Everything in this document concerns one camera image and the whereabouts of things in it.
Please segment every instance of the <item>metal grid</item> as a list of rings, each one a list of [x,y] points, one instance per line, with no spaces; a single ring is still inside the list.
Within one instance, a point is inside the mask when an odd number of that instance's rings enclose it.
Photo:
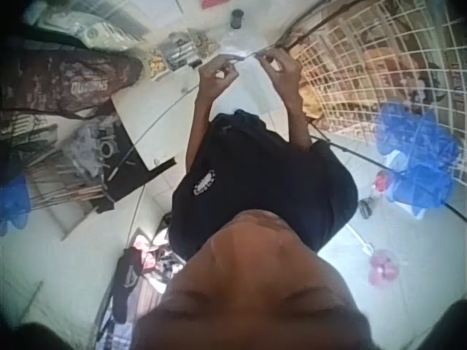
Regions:
[[[344,3],[335,1],[317,15],[325,18]],[[304,66],[306,112],[320,128],[374,143],[384,102],[398,99],[420,116],[432,111],[462,147],[452,174],[467,185],[464,25],[444,5],[362,1],[291,51]]]

